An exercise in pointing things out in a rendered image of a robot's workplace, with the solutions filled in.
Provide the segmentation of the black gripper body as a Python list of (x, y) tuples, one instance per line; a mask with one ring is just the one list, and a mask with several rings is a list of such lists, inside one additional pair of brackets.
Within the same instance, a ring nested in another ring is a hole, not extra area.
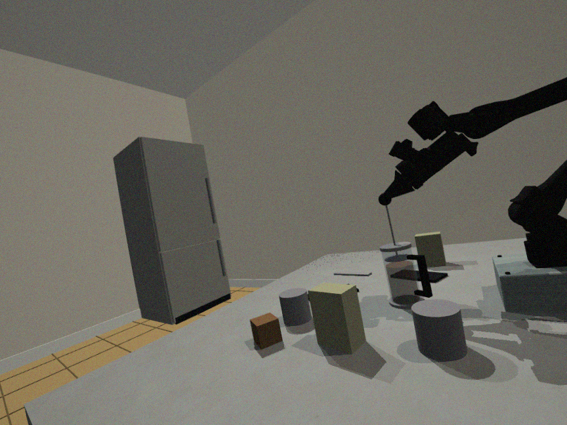
[(424, 182), (446, 165), (444, 158), (432, 146), (429, 146), (422, 150), (422, 154), (413, 163), (402, 161), (395, 167), (407, 184), (418, 190)]

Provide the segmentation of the brown cube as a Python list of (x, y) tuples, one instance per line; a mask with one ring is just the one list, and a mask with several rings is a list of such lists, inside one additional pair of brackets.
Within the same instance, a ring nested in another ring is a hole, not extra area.
[(253, 338), (260, 349), (283, 341), (279, 319), (271, 313), (250, 319)]

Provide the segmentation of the glass french press with black handle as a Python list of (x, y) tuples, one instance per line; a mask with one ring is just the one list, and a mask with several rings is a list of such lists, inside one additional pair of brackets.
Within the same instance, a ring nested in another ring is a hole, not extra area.
[[(390, 291), (388, 303), (395, 308), (407, 309), (411, 308), (416, 302), (425, 300), (424, 297), (432, 297), (427, 264), (425, 255), (412, 254), (411, 242), (395, 242), (388, 210), (391, 198), (382, 201), (380, 198), (382, 195), (383, 193), (379, 196), (379, 202), (386, 205), (393, 240), (393, 243), (380, 247)], [(417, 260), (422, 291), (419, 288), (414, 260)]]

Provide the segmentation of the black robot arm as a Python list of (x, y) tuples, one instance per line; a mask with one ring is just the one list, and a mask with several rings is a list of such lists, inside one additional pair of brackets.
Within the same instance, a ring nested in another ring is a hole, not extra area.
[[(567, 78), (550, 83), (517, 98), (474, 107), (468, 113), (446, 115), (435, 101), (418, 110), (408, 125), (451, 163), (458, 155), (476, 154), (478, 142), (511, 121), (567, 100)], [(455, 132), (461, 132), (460, 135)], [(464, 135), (462, 134), (464, 133)], [(466, 137), (467, 136), (467, 137)], [(422, 150), (412, 148), (411, 140), (396, 141), (389, 155), (412, 163)], [(539, 186), (524, 186), (510, 202), (509, 218), (526, 232), (526, 256), (536, 268), (567, 266), (567, 219), (558, 215), (567, 198), (567, 160)]]

